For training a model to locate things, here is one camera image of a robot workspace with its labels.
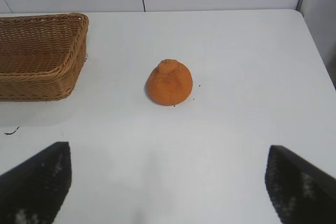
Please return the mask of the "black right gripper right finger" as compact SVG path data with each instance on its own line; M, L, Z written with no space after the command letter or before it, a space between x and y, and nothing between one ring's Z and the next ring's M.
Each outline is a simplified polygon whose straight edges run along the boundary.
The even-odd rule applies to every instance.
M335 178L284 146L269 148L265 185L281 223L335 223Z

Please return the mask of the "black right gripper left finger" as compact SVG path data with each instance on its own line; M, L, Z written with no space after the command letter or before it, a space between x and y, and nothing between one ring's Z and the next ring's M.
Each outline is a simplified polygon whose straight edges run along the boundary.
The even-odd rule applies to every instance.
M72 182L68 142L56 142L1 175L1 223L53 223Z

